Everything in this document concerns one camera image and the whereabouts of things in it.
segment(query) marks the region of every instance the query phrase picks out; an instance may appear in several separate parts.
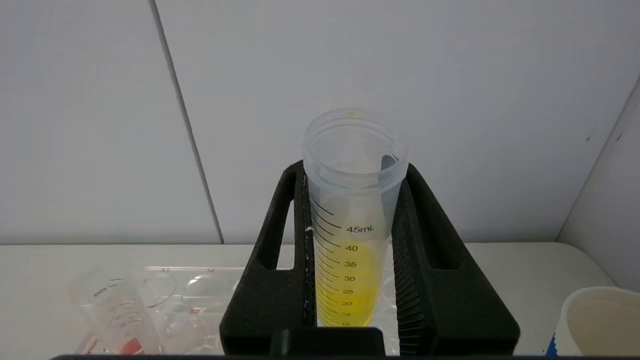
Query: paper cup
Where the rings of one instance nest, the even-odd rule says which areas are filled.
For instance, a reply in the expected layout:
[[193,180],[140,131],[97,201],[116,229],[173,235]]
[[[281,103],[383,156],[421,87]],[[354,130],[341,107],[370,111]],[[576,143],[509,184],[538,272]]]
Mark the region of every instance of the paper cup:
[[640,356],[640,294],[585,288],[564,302],[546,358]]

